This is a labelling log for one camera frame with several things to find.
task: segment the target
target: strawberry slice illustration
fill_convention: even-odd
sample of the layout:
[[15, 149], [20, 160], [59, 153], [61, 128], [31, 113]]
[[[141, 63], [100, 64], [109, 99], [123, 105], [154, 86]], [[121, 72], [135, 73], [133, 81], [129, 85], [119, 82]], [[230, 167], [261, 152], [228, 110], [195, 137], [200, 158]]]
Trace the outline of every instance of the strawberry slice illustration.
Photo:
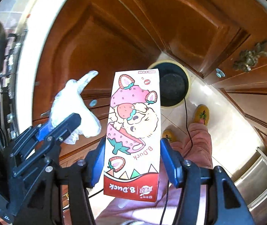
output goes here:
[[119, 78], [119, 86], [121, 89], [124, 90], [131, 90], [131, 87], [133, 87], [134, 82], [134, 79], [127, 74], [122, 74]]
[[145, 101], [148, 103], [148, 105], [157, 102], [157, 93], [155, 91], [149, 92], [145, 97]]

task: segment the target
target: shoe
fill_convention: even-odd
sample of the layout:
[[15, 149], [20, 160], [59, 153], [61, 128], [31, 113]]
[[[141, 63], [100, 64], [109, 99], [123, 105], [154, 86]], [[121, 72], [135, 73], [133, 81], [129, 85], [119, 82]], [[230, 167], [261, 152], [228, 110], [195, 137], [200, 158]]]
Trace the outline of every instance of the shoe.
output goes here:
[[162, 133], [162, 138], [166, 138], [169, 141], [169, 143], [172, 143], [172, 142], [176, 141], [175, 134], [170, 129], [165, 129], [164, 130], [164, 132]]
[[194, 113], [194, 123], [201, 123], [207, 126], [209, 121], [209, 109], [206, 105], [199, 105]]

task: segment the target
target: tile floor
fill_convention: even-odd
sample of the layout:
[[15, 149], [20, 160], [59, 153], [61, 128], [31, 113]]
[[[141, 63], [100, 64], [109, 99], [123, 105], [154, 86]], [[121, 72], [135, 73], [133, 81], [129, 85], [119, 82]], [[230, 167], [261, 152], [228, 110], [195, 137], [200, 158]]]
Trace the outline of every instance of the tile floor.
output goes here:
[[[158, 60], [170, 59], [162, 53]], [[189, 71], [191, 91], [187, 98], [188, 125], [199, 104], [205, 104], [210, 110], [208, 131], [213, 146], [213, 166], [222, 166], [235, 181], [244, 172], [244, 165], [256, 153], [256, 147], [263, 146], [252, 126], [242, 117], [236, 108], [214, 87], [206, 85], [195, 74]], [[179, 140], [187, 135], [185, 105], [174, 109], [161, 109], [161, 129], [169, 128]], [[103, 180], [91, 191], [90, 195], [103, 188]], [[113, 200], [103, 192], [90, 199], [94, 216]]]

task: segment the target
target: black cable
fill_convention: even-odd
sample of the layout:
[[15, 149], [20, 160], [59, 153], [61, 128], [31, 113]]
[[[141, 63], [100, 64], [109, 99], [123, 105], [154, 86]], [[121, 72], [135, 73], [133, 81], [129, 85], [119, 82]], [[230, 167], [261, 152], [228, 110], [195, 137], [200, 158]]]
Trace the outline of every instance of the black cable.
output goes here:
[[[185, 108], [186, 108], [186, 128], [187, 128], [187, 131], [188, 131], [190, 140], [191, 140], [191, 148], [190, 148], [189, 151], [184, 155], [183, 159], [189, 154], [189, 152], [190, 152], [191, 149], [193, 148], [193, 141], [192, 141], [192, 138], [191, 138], [189, 129], [188, 129], [188, 112], [187, 112], [186, 98], [184, 98], [184, 105], [185, 105]], [[169, 194], [169, 183], [170, 183], [170, 181], [168, 180], [168, 183], [167, 183], [167, 192], [166, 192], [166, 202], [165, 202], [164, 210], [163, 210], [163, 212], [162, 212], [162, 217], [161, 217], [161, 219], [160, 219], [160, 223], [159, 223], [159, 225], [162, 225], [162, 219], [164, 218], [164, 214], [165, 214], [165, 211], [166, 211], [166, 208], [167, 208], [168, 194]]]
[[[94, 193], [93, 195], [91, 195], [91, 196], [89, 196], [89, 199], [90, 198], [92, 198], [93, 196], [95, 196], [95, 195], [97, 195], [97, 194], [99, 194], [100, 192], [102, 192], [103, 191], [103, 189], [101, 189], [101, 190], [99, 190], [97, 193]], [[64, 211], [66, 211], [66, 210], [68, 210], [68, 209], [70, 209], [70, 207], [68, 206], [68, 207], [66, 207], [66, 208], [64, 208], [62, 211], [64, 212]]]

